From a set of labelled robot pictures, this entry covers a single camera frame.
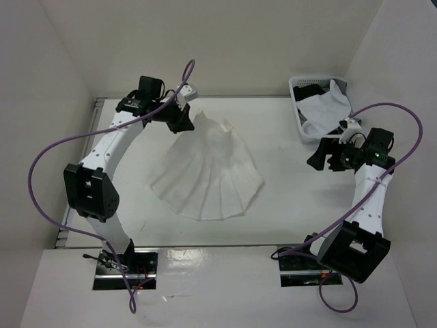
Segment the white pleated skirt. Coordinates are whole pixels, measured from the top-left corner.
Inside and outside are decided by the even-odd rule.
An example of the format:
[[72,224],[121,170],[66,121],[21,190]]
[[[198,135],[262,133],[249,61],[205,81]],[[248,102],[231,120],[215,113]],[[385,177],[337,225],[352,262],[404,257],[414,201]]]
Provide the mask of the white pleated skirt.
[[246,144],[227,121],[200,111],[147,177],[177,215],[220,221],[246,214],[264,184]]

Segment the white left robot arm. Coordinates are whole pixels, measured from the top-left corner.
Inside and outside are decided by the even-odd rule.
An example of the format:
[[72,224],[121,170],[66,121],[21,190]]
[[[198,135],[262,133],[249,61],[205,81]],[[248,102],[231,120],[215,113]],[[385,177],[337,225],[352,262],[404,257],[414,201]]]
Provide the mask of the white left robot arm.
[[64,184],[70,208],[83,217],[102,237],[99,260],[112,264],[120,273],[134,269],[137,256],[131,238],[117,217],[119,193],[112,179],[131,143],[150,122],[165,123],[172,133],[191,131],[189,102],[197,97],[195,88],[185,83],[169,103],[163,101],[160,79],[141,77],[139,87],[120,100],[110,125],[91,152],[64,169]]

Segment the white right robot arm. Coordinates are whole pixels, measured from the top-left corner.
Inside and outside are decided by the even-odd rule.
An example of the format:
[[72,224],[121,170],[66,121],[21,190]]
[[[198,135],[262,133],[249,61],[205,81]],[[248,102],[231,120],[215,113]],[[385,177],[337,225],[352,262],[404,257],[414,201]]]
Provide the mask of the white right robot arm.
[[238,110],[229,120],[199,111],[181,142],[182,201],[175,211],[208,222],[213,245],[284,243],[299,256],[363,283],[390,249],[382,211],[396,160],[394,135],[372,128],[362,144],[325,137],[306,150],[273,110]]

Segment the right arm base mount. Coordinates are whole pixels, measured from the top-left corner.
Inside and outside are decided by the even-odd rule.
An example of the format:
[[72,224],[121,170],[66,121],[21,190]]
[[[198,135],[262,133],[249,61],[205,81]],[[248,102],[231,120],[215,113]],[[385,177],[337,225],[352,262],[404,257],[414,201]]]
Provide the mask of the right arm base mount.
[[304,287],[318,286],[324,278],[328,278],[326,285],[342,285],[343,281],[338,273],[324,268],[312,256],[315,256],[310,246],[306,246],[300,252],[308,256],[280,256],[281,253],[291,250],[295,245],[277,247],[270,255],[270,259],[277,261],[279,265],[279,277],[281,287]]

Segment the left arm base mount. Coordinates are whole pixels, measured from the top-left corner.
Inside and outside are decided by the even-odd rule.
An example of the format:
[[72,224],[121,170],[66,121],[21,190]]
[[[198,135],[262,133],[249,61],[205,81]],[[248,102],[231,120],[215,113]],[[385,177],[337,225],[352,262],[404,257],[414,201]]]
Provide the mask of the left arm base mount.
[[[126,286],[115,259],[106,257],[103,251],[97,256],[83,254],[83,258],[93,260],[96,264],[93,290],[125,290]],[[135,249],[133,264],[127,266],[122,263],[122,270],[126,275],[129,286],[138,290],[155,290],[156,273],[158,268],[157,248]]]

